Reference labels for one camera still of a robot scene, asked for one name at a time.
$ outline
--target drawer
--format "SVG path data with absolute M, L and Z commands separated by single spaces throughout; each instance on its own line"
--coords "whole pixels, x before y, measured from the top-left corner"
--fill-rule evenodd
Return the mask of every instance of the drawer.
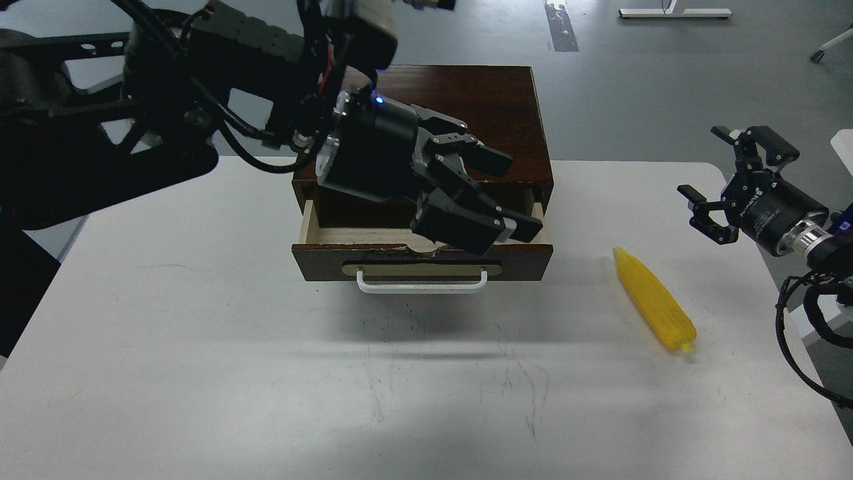
M 334 193 L 332 197 L 340 200 Z M 387 209 L 404 210 L 402 205 Z M 483 269 L 488 272 L 489 281 L 541 280 L 554 252 L 548 242 L 547 225 L 531 243 L 496 243 L 481 257 L 412 233 L 404 219 L 414 215 L 414 207 L 408 217 L 383 215 L 374 209 L 366 217 L 372 219 L 371 226 L 359 226 L 363 223 L 355 220 L 340 222 L 339 211 L 337 203 L 324 195 L 318 201 L 305 201 L 299 243 L 292 246 L 305 280 L 353 281 L 358 269 L 365 277 L 380 281 L 458 281 L 475 279 Z M 529 202 L 525 211 L 544 223 L 540 202 Z
M 529 67 L 396 65 L 380 72 L 378 85 L 382 95 L 464 120 L 486 145 L 511 155 L 513 165 L 500 178 L 468 174 L 502 207 L 544 220 L 554 176 Z M 359 268 L 381 282 L 467 281 L 483 268 L 490 281 L 540 280 L 554 252 L 545 229 L 533 243 L 499 243 L 483 257 L 436 246 L 409 230 L 414 204 L 324 189 L 313 164 L 293 175 L 293 192 L 303 212 L 293 256 L 306 280 L 353 281 Z

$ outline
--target white table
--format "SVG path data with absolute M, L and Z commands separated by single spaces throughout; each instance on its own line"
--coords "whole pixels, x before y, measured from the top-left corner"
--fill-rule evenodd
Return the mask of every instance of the white table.
M 554 176 L 545 279 L 450 298 L 306 283 L 290 178 L 234 158 L 93 214 L 0 371 L 0 478 L 849 477 L 757 247 L 687 224 L 676 185 L 720 173 Z M 643 323 L 614 245 L 693 317 L 694 357 Z

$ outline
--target corn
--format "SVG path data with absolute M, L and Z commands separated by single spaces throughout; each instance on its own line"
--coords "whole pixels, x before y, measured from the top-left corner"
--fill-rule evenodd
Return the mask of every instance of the corn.
M 620 247 L 613 249 L 616 271 L 654 334 L 670 350 L 693 352 L 696 328 L 664 287 L 641 261 Z

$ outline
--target black cable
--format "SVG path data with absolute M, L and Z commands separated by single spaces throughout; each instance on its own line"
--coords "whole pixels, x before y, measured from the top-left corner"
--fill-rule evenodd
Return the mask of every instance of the black cable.
M 250 154 L 248 150 L 246 150 L 243 145 L 237 140 L 237 137 L 234 136 L 234 133 L 228 128 L 227 125 L 223 125 L 219 128 L 219 132 L 222 133 L 223 138 L 225 138 L 225 142 L 231 147 L 231 149 L 239 156 L 243 161 L 251 165 L 252 167 L 257 168 L 263 172 L 267 173 L 291 173 L 296 172 L 298 170 L 302 170 L 314 160 L 316 154 L 320 151 L 320 147 L 322 147 L 322 142 L 316 141 L 314 142 L 314 147 L 312 147 L 311 151 L 302 158 L 302 160 L 297 160 L 296 162 L 290 165 L 270 165 L 269 163 L 264 163 L 254 155 Z
M 809 378 L 805 373 L 803 373 L 802 370 L 800 370 L 799 365 L 797 365 L 797 362 L 794 360 L 793 355 L 791 355 L 791 350 L 788 348 L 788 343 L 785 339 L 785 308 L 787 307 L 788 300 L 791 299 L 791 295 L 793 295 L 794 291 L 800 285 L 813 282 L 814 278 L 816 278 L 815 273 L 810 272 L 806 275 L 803 275 L 802 277 L 788 277 L 782 283 L 782 288 L 779 292 L 779 301 L 776 303 L 776 339 L 779 341 L 779 349 L 782 351 L 782 356 L 785 357 L 785 360 L 788 362 L 788 365 L 791 366 L 794 372 L 797 373 L 797 375 L 800 377 L 800 379 L 803 380 L 803 382 L 805 382 L 806 385 L 809 385 L 812 390 L 814 390 L 827 400 L 834 402 L 839 407 L 853 408 L 853 399 L 850 399 L 820 386 L 814 380 Z M 796 282 L 789 289 L 788 285 L 793 280 L 796 280 Z
M 187 17 L 187 20 L 183 23 L 183 28 L 181 28 L 181 37 L 177 41 L 183 48 L 187 47 L 187 38 L 189 38 L 189 30 L 190 30 L 190 28 L 192 28 L 193 22 L 195 22 L 196 20 L 198 20 L 201 17 L 205 17 L 205 16 L 209 16 L 209 15 L 210 15 L 210 10 L 201 9 L 201 10 L 195 12 L 194 14 L 190 15 L 189 17 Z
M 815 331 L 821 338 L 830 342 L 832 345 L 841 348 L 853 348 L 853 338 L 843 337 L 833 331 L 827 321 L 823 317 L 820 306 L 817 304 L 817 298 L 822 295 L 838 295 L 844 292 L 844 286 L 838 283 L 825 285 L 812 285 L 805 291 L 803 297 L 803 310 L 806 317 L 809 319 L 811 326 L 815 327 Z

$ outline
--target dark wooden box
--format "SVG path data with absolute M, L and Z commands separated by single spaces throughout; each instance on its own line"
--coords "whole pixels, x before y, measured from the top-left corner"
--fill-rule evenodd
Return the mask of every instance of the dark wooden box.
M 529 67 L 394 66 L 380 73 L 377 91 L 464 120 L 486 145 L 510 154 L 502 178 L 468 173 L 501 205 L 544 218 L 554 177 Z M 413 204 L 323 189 L 313 164 L 293 175 L 293 191 L 304 218 L 292 251 L 306 280 L 352 280 L 358 268 L 377 278 L 437 280 L 478 276 L 482 267 L 490 280 L 540 280 L 554 252 L 547 224 L 533 243 L 499 243 L 483 257 L 436 247 L 409 231 Z

